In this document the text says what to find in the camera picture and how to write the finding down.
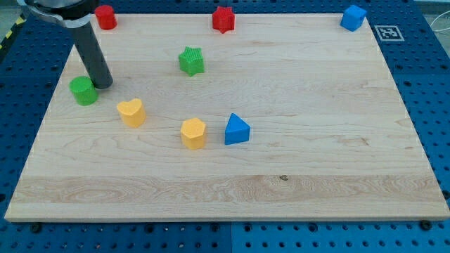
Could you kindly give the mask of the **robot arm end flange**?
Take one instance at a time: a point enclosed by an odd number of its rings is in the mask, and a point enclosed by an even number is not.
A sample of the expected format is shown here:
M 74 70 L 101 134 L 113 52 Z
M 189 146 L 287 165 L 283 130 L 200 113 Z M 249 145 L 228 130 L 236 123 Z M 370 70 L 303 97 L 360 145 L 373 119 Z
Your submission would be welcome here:
M 17 0 L 27 15 L 64 28 L 79 28 L 91 20 L 99 0 Z

